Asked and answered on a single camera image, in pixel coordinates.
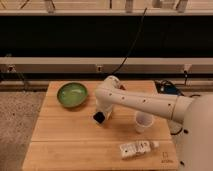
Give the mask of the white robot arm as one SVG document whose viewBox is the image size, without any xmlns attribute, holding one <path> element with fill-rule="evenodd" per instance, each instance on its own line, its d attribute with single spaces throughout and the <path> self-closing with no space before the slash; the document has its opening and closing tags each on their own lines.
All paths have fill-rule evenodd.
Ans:
<svg viewBox="0 0 213 171">
<path fill-rule="evenodd" d="M 93 118 L 99 124 L 108 119 L 114 104 L 182 124 L 184 134 L 178 171 L 213 171 L 213 94 L 191 98 L 127 91 L 113 75 L 101 82 L 94 93 Z"/>
</svg>

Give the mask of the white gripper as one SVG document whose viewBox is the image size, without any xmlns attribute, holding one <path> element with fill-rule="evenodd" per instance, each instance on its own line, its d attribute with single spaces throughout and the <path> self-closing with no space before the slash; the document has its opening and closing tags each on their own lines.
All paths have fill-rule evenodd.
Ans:
<svg viewBox="0 0 213 171">
<path fill-rule="evenodd" d="M 97 100 L 96 101 L 96 111 L 102 112 L 103 115 L 105 116 L 105 119 L 108 120 L 110 115 L 113 112 L 113 105 L 108 102 Z"/>
</svg>

